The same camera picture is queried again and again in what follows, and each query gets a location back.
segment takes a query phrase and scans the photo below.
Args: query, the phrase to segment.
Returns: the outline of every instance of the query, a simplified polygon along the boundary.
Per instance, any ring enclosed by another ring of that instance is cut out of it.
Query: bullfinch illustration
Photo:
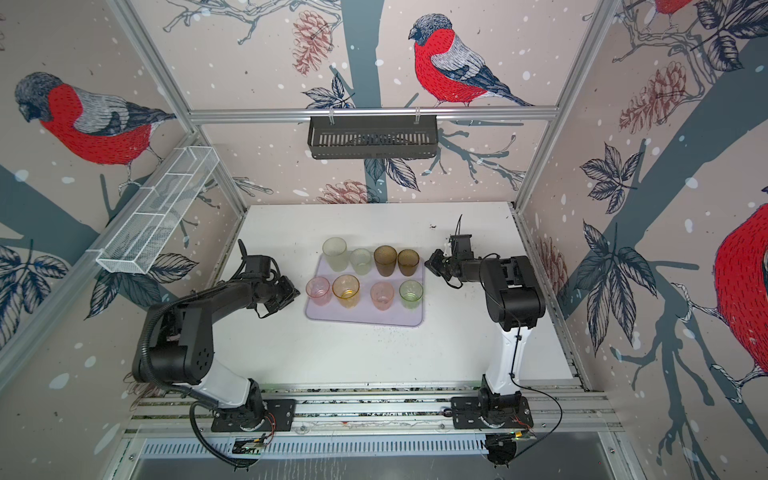
[[[446,101],[469,102],[482,97],[501,97],[518,105],[531,106],[515,97],[485,65],[485,60],[464,45],[453,31],[448,17],[439,13],[424,15],[411,28],[415,41],[416,77],[437,104]]]
[[[155,128],[176,118],[115,95],[93,94],[40,71],[24,77],[15,93],[24,119],[39,119],[75,155],[95,164],[125,165],[128,180],[118,187],[120,192],[129,184],[138,186],[131,179],[131,162],[147,149],[154,154],[149,139]]]
[[[720,365],[710,366],[733,383],[736,396],[729,400],[742,403],[744,384],[768,376],[768,204],[725,237],[715,256],[714,276],[716,308],[691,302],[685,286],[673,285],[683,290],[688,302],[683,321],[690,319],[690,309],[694,308],[720,319],[752,356],[755,366],[741,380],[735,380]]]

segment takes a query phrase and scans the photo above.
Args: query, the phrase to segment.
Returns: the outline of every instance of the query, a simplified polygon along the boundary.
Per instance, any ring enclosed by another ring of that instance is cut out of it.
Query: metal grate
[[[254,455],[232,455],[235,439],[209,439],[219,451],[235,458]],[[475,433],[440,435],[366,435],[366,436],[287,436],[276,437],[259,457],[271,459],[371,457],[409,455],[485,455],[485,435]],[[141,458],[206,458],[197,439],[148,439]]]
[[[437,117],[312,117],[307,140],[312,156],[327,158],[432,158],[437,154]]]

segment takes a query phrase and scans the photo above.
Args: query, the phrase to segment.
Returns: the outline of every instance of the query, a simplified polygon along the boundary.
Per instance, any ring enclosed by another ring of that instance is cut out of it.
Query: brown cup
[[[373,260],[376,262],[379,275],[390,276],[395,271],[397,264],[397,250],[389,245],[382,245],[373,252]]]
[[[400,273],[411,276],[419,268],[419,254],[411,249],[403,250],[397,256],[397,264],[400,267]]]

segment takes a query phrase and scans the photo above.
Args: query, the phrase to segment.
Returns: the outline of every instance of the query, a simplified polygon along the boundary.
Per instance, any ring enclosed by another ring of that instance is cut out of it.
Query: aluminum rail
[[[437,115],[438,120],[467,121],[553,121],[559,109],[542,107],[436,107],[436,108],[343,108],[333,110],[334,117],[362,117],[370,115]],[[205,124],[261,124],[296,123],[310,121],[311,117],[328,117],[329,109],[273,109],[273,110],[192,110],[189,118],[195,125]]]

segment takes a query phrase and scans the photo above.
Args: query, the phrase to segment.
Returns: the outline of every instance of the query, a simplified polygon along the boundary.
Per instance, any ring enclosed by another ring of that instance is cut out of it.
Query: cable
[[[516,385],[516,386],[517,386],[519,389],[524,389],[524,390],[531,390],[532,392],[541,393],[542,395],[546,395],[546,396],[548,396],[549,398],[551,398],[551,399],[552,399],[552,400],[553,400],[553,401],[554,401],[554,402],[555,402],[555,403],[558,405],[558,408],[560,409],[560,418],[558,419],[558,423],[557,423],[557,424],[554,426],[554,428],[553,428],[552,430],[550,430],[549,432],[546,432],[546,433],[545,433],[545,434],[544,434],[544,435],[543,435],[543,436],[542,436],[540,439],[538,439],[538,440],[536,441],[536,443],[534,443],[533,445],[531,445],[531,446],[527,447],[527,448],[526,448],[525,450],[523,450],[522,452],[520,452],[520,453],[518,453],[517,455],[515,455],[515,458],[519,458],[519,457],[520,457],[520,455],[522,455],[522,454],[526,453],[528,450],[530,450],[530,449],[534,448],[536,445],[538,445],[539,443],[541,443],[541,441],[542,441],[542,440],[546,439],[546,438],[547,438],[549,435],[551,435],[551,434],[552,434],[552,433],[553,433],[555,430],[557,430],[557,429],[558,429],[558,427],[560,426],[560,422],[562,422],[562,421],[563,421],[563,407],[560,405],[560,402],[558,402],[558,400],[557,400],[555,397],[551,396],[550,394],[548,394],[548,393],[546,393],[546,392],[542,392],[541,390],[533,389],[533,388],[531,388],[531,387],[529,387],[529,386],[522,386],[522,385],[520,385],[519,383],[517,383],[517,382],[515,381],[515,358],[516,358],[516,357],[517,357],[517,355],[518,355],[518,344],[520,343],[520,338],[521,338],[521,337],[520,337],[520,329],[521,329],[521,328],[522,328],[522,327],[521,327],[521,325],[520,325],[520,322],[518,321],[518,335],[517,335],[517,337],[516,337],[516,338],[517,338],[517,341],[515,342],[515,352],[512,354],[512,368],[511,368],[511,370],[510,370],[510,372],[509,372],[509,378],[512,380],[512,383],[514,383],[514,384],[515,384],[515,385]]]
[[[194,402],[192,405],[190,405],[190,424],[192,425],[192,431],[194,432],[194,436],[197,437],[197,441],[201,443],[201,445],[214,457],[218,458],[222,462],[225,462],[229,465],[232,465],[235,470],[238,468],[245,468],[246,470],[248,467],[253,465],[254,463],[258,462],[258,458],[254,460],[246,460],[242,458],[230,458],[226,456],[225,454],[219,452],[216,450],[208,441],[203,437],[203,434],[200,432],[200,428],[197,426],[197,420],[194,416],[194,409],[198,405],[203,405],[200,402]]]

